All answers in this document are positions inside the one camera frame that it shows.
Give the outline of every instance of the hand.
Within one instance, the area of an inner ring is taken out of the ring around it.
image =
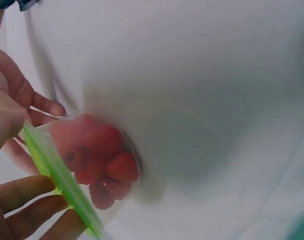
[[[8,138],[22,129],[25,111],[0,111],[0,148]],[[67,207],[61,195],[51,195],[36,200],[31,205],[7,218],[10,213],[33,198],[54,190],[53,182],[46,176],[36,175],[0,185],[0,240],[23,240],[31,236],[44,222]],[[43,235],[41,240],[75,240],[85,230],[81,218],[67,210]]]
[[[66,114],[65,109],[59,103],[35,92],[14,61],[0,50],[0,110],[20,108],[24,108],[28,112],[26,117],[34,126],[56,120],[56,118],[42,112],[53,116]],[[31,156],[23,150],[15,139],[8,140],[4,145],[4,150],[20,168],[30,174],[38,173]]]

